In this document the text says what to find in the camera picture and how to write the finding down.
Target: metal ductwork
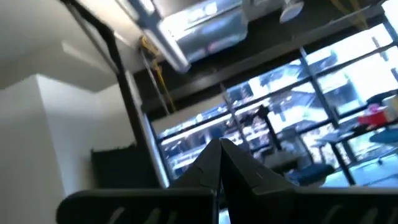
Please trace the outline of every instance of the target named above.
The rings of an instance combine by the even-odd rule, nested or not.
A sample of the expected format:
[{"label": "metal ductwork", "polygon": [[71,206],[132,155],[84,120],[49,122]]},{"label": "metal ductwork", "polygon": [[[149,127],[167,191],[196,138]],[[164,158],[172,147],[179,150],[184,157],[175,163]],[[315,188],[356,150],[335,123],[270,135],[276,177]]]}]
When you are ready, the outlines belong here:
[{"label": "metal ductwork", "polygon": [[180,73],[192,62],[237,44],[248,31],[242,0],[118,3]]}]

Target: glass pane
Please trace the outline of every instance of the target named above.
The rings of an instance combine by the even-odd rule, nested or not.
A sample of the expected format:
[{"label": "glass pane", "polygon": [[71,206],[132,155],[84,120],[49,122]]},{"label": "glass pane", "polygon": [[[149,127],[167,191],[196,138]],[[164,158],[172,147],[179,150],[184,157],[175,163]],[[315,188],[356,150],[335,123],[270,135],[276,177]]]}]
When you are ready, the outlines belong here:
[{"label": "glass pane", "polygon": [[382,154],[389,152],[393,148],[393,146],[389,146],[387,144],[370,142],[369,138],[376,133],[376,131],[373,133],[367,133],[348,141],[357,160],[375,159]]},{"label": "glass pane", "polygon": [[311,71],[318,73],[334,65],[369,53],[391,42],[392,39],[388,31],[383,24],[380,24],[372,29],[345,38],[329,47],[317,50],[308,55],[306,59]]},{"label": "glass pane", "polygon": [[231,115],[226,115],[161,142],[168,166],[174,178],[182,175],[213,138],[236,135]]},{"label": "glass pane", "polygon": [[[322,126],[318,129],[314,129],[313,131],[309,131],[307,133],[302,134],[302,138],[304,143],[307,145],[308,150],[310,151],[314,162],[316,163],[327,163],[331,164],[334,168],[339,167],[339,163],[336,159],[335,154],[331,150],[329,144],[325,145],[321,150],[316,146],[317,139],[320,139],[324,135],[332,132],[333,126],[331,124]],[[340,151],[341,155],[343,156],[344,161],[346,164],[349,164],[351,161],[347,156],[346,151],[343,149],[341,144],[337,145],[338,150]]]},{"label": "glass pane", "polygon": [[199,122],[202,122],[202,121],[205,121],[205,120],[207,120],[209,118],[217,116],[217,115],[219,115],[221,113],[224,113],[225,111],[227,111],[227,107],[226,107],[225,103],[222,103],[222,104],[214,107],[213,109],[210,109],[210,110],[205,111],[203,113],[197,114],[195,117],[189,119],[186,122],[182,122],[182,123],[180,123],[177,126],[174,126],[172,128],[164,130],[163,132],[161,132],[158,135],[158,138],[165,138],[168,135],[174,134],[174,133],[176,133],[178,131],[181,131],[181,130],[183,130],[185,128],[193,126],[193,125],[195,125],[195,124],[197,124]]},{"label": "glass pane", "polygon": [[267,100],[272,110],[268,117],[277,133],[291,127],[301,130],[327,119],[311,83],[305,83]]},{"label": "glass pane", "polygon": [[234,106],[265,96],[306,77],[299,59],[227,90]]},{"label": "glass pane", "polygon": [[393,47],[321,77],[318,82],[329,104],[344,113],[365,105],[378,93],[397,89],[397,65],[398,49]]},{"label": "glass pane", "polygon": [[[340,126],[342,128],[350,127],[355,125],[358,122],[358,116],[363,115],[364,112],[356,113],[348,118],[340,120]],[[353,149],[353,153],[356,156],[357,160],[369,160],[375,159],[379,157],[381,154],[389,152],[393,146],[389,146],[386,144],[378,144],[375,142],[370,142],[369,138],[376,134],[377,132],[382,131],[379,129],[372,133],[367,133],[361,136],[358,136],[354,139],[348,141],[351,148]]]}]

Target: black beam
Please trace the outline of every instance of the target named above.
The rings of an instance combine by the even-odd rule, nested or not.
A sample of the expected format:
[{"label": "black beam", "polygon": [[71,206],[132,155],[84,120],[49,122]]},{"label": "black beam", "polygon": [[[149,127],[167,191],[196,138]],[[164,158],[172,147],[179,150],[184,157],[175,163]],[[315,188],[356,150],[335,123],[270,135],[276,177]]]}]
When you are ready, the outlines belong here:
[{"label": "black beam", "polygon": [[347,67],[349,65],[352,65],[352,64],[354,64],[354,63],[356,63],[356,62],[358,62],[358,61],[360,61],[362,59],[365,59],[367,57],[370,57],[370,56],[372,56],[374,54],[379,54],[381,52],[384,52],[384,51],[390,49],[391,47],[395,47],[396,45],[398,45],[398,42],[392,42],[392,43],[390,43],[390,44],[388,44],[386,46],[380,47],[380,48],[378,48],[376,50],[373,50],[373,51],[371,51],[369,53],[363,54],[363,55],[361,55],[359,57],[356,57],[354,59],[351,59],[351,60],[349,60],[347,62],[332,66],[332,67],[330,67],[328,69],[325,69],[324,71],[318,72],[316,74],[316,76],[317,76],[317,78],[320,78],[320,77],[324,77],[325,75],[329,75],[329,74],[331,74],[333,72],[337,72],[338,70],[340,70],[342,68],[345,68],[345,67]]}]

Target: window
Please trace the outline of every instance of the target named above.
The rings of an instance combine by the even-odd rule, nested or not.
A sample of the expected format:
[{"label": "window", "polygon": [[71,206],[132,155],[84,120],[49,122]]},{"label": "window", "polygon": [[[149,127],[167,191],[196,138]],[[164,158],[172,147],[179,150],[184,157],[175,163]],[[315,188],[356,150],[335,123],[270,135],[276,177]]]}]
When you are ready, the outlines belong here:
[{"label": "window", "polygon": [[372,29],[345,38],[329,47],[320,49],[308,55],[306,60],[310,70],[318,73],[376,50],[380,46],[388,45],[391,42],[392,39],[388,31],[383,24],[380,24]]},{"label": "window", "polygon": [[[303,148],[308,149],[314,162],[324,162],[337,168],[339,164],[330,145],[326,144],[321,150],[316,146],[317,139],[333,131],[333,125],[327,122],[334,118],[328,117],[325,110],[329,107],[321,103],[320,98],[325,97],[327,104],[336,108],[341,116],[366,105],[366,100],[378,93],[398,89],[396,46],[357,59],[391,43],[391,36],[384,24],[380,24],[306,56],[312,76],[304,70],[306,66],[301,63],[304,60],[297,59],[229,88],[227,93],[241,122],[243,136],[226,103],[165,130],[159,135],[162,139],[160,148],[164,151],[173,178],[182,175],[213,138],[228,138],[241,147],[245,146],[243,143],[246,140],[252,150],[266,147],[269,144],[268,127],[263,120],[252,116],[260,105],[271,109],[268,117],[278,138],[283,140],[281,145],[285,149],[297,149],[295,141],[291,141],[286,133],[298,131],[305,143]],[[328,70],[352,59],[356,62],[339,70]],[[357,117],[363,113],[340,119],[340,127],[356,123]],[[302,133],[312,126],[321,127]],[[347,152],[361,161],[375,158],[390,149],[389,146],[369,142],[371,135],[352,139],[344,147],[337,145],[347,164],[351,163]]]},{"label": "window", "polygon": [[[342,128],[350,127],[352,124],[357,122],[358,116],[363,114],[364,112],[359,112],[345,119],[341,119],[340,126]],[[353,154],[357,160],[361,161],[364,159],[374,159],[392,149],[392,146],[370,142],[369,138],[375,133],[376,132],[367,133],[348,141],[348,144],[350,144],[351,148],[353,149]]]},{"label": "window", "polygon": [[228,89],[228,94],[232,104],[234,106],[239,106],[280,90],[306,76],[307,74],[303,72],[301,62],[298,59],[234,86]]},{"label": "window", "polygon": [[[328,124],[302,134],[302,138],[304,143],[307,145],[314,162],[324,162],[326,164],[332,165],[334,168],[337,168],[340,165],[336,159],[335,154],[331,150],[330,145],[326,144],[322,149],[319,149],[319,147],[317,147],[316,145],[317,139],[320,139],[321,137],[330,133],[333,130],[333,126],[331,124]],[[341,144],[338,144],[337,148],[343,156],[346,164],[349,164],[351,161],[348,158],[346,151],[343,149],[343,146]]]},{"label": "window", "polygon": [[306,83],[269,98],[268,117],[275,129],[304,129],[328,118],[311,83]]},{"label": "window", "polygon": [[162,131],[159,135],[158,138],[165,138],[167,136],[170,136],[174,133],[177,133],[185,128],[189,128],[190,126],[193,126],[195,124],[198,124],[199,122],[205,121],[207,119],[210,119],[212,117],[215,117],[217,115],[220,115],[222,113],[227,112],[227,107],[225,103],[222,103],[213,109],[210,109],[208,111],[205,111],[203,113],[197,114],[195,117],[189,119],[186,122],[182,122],[181,124],[174,126],[172,128],[166,129],[165,131]]},{"label": "window", "polygon": [[398,89],[398,49],[393,47],[318,79],[329,105],[345,113],[366,105],[370,97]]}]

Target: black window frame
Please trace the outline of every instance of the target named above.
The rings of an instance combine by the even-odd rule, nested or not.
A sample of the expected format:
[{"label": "black window frame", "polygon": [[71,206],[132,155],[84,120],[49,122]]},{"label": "black window frame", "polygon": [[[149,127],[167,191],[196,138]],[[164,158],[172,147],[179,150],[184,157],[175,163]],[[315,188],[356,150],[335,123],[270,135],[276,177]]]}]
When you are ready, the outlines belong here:
[{"label": "black window frame", "polygon": [[[347,38],[349,36],[352,36],[352,35],[355,35],[355,34],[361,32],[361,30],[356,30],[356,28],[350,27],[349,29],[345,29],[344,31],[339,32],[338,34],[334,34],[331,37],[328,37],[326,41],[325,40],[319,40],[318,42],[314,42],[312,44],[305,45],[305,46],[301,47],[300,49],[297,49],[296,51],[289,53],[287,55],[287,58],[293,59],[291,61],[299,59],[301,61],[301,66],[304,68],[305,72],[308,74],[306,77],[300,79],[297,82],[289,84],[289,85],[287,85],[287,86],[285,86],[285,87],[283,87],[281,89],[278,89],[276,91],[268,93],[268,94],[266,94],[266,95],[264,95],[262,97],[256,98],[256,99],[251,100],[251,101],[246,102],[246,103],[243,103],[242,105],[239,105],[239,106],[235,107],[234,110],[236,111],[236,110],[240,110],[240,109],[246,108],[246,107],[248,107],[250,105],[253,105],[255,103],[258,103],[260,101],[268,99],[268,98],[270,98],[272,96],[275,96],[275,95],[281,94],[283,92],[292,90],[293,88],[298,87],[300,85],[303,85],[305,83],[311,83],[312,87],[314,87],[316,96],[320,99],[321,104],[323,106],[323,109],[325,110],[326,114],[328,115],[328,118],[326,120],[324,120],[324,121],[320,121],[320,122],[318,122],[316,124],[313,124],[313,125],[305,128],[305,129],[298,130],[297,131],[297,136],[301,136],[302,134],[305,134],[305,133],[307,133],[309,131],[313,131],[314,129],[320,128],[320,127],[328,125],[328,124],[332,124],[335,129],[339,128],[340,127],[339,122],[338,122],[339,120],[341,120],[343,118],[347,118],[347,117],[349,117],[351,115],[354,115],[354,114],[356,114],[356,113],[358,113],[360,111],[365,110],[366,109],[366,105],[359,106],[358,108],[352,109],[352,110],[347,111],[345,113],[336,114],[332,110],[331,106],[328,104],[328,101],[326,100],[325,95],[322,93],[322,90],[321,90],[320,85],[319,85],[317,80],[319,78],[321,78],[321,77],[329,75],[330,73],[333,73],[335,71],[341,70],[342,68],[345,68],[345,67],[347,67],[349,65],[352,65],[352,64],[354,64],[354,63],[356,63],[356,62],[358,62],[358,61],[360,61],[362,59],[368,58],[368,57],[370,57],[372,55],[375,55],[375,54],[381,54],[384,51],[386,51],[388,49],[391,49],[393,47],[398,47],[398,34],[394,30],[394,28],[391,26],[390,22],[388,21],[388,19],[387,19],[387,17],[385,15],[382,16],[382,21],[380,21],[380,19],[375,19],[374,21],[370,22],[369,23],[369,28],[372,28],[372,27],[380,25],[380,24],[384,24],[384,27],[386,28],[386,30],[388,31],[389,35],[391,36],[392,42],[390,44],[387,44],[387,45],[382,46],[382,47],[378,47],[376,50],[373,50],[373,51],[368,52],[366,54],[360,55],[359,57],[353,58],[353,59],[351,59],[351,60],[349,60],[347,62],[338,64],[338,65],[334,65],[334,66],[332,66],[330,68],[327,68],[327,69],[322,70],[322,71],[317,72],[317,73],[311,71],[310,66],[307,63],[306,59],[305,59],[305,57],[307,56],[308,53],[312,53],[312,52],[315,52],[316,50],[322,49],[324,47],[328,47],[328,46],[330,46],[330,45],[332,45],[334,43],[337,43],[337,42],[339,42],[339,41],[341,41],[341,40],[343,40],[343,39],[345,39],[345,38]],[[300,57],[294,59],[295,56],[297,55],[297,52],[299,52]],[[284,64],[286,64],[286,57],[283,58],[283,59],[276,58],[275,60],[272,60],[269,63],[265,63],[264,65],[258,66],[256,68],[252,68],[252,69],[250,69],[248,71],[245,71],[244,75],[235,76],[235,77],[233,77],[233,78],[231,78],[231,79],[229,79],[229,80],[227,80],[225,82],[222,82],[222,85],[224,85],[227,88],[233,87],[233,86],[237,85],[237,83],[246,82],[250,78],[257,77],[259,74],[264,74],[267,71],[275,69],[275,68],[277,68],[279,66],[283,66]],[[217,93],[221,93],[222,90],[219,89],[219,90],[216,90],[216,92]],[[157,138],[157,136],[155,136],[155,139],[158,142],[158,150],[160,151],[161,154],[164,153],[163,149],[160,146],[162,141],[164,141],[164,140],[166,140],[168,138],[174,137],[174,136],[176,136],[178,134],[182,134],[182,133],[184,133],[186,131],[189,131],[189,130],[191,130],[193,128],[197,128],[197,127],[199,127],[199,126],[201,126],[203,124],[209,123],[211,121],[214,121],[214,120],[216,120],[218,118],[221,118],[223,116],[226,116],[228,114],[231,114],[231,112],[230,111],[225,111],[225,112],[220,113],[220,114],[218,114],[218,115],[216,115],[216,116],[214,116],[212,118],[209,118],[209,119],[206,119],[204,121],[201,121],[201,122],[199,122],[197,124],[189,126],[189,127],[185,128],[183,130],[177,131],[177,132],[172,133],[172,134],[170,134],[170,135],[168,135],[166,137],[163,137],[163,138]],[[282,142],[283,140],[285,140],[287,138],[291,138],[291,137],[293,137],[293,136],[284,136],[283,138],[280,138],[279,141]],[[259,146],[257,149],[265,148],[265,147],[269,147],[269,146],[270,146],[269,144],[264,144],[262,146]],[[347,142],[343,142],[343,147],[344,147],[348,157],[351,160],[351,164],[350,165],[356,164],[358,161],[356,160],[356,157],[355,157],[355,155],[353,153],[353,150],[352,150],[351,146]],[[164,165],[167,166],[167,161],[165,159],[164,159],[163,163],[164,163]]]}]

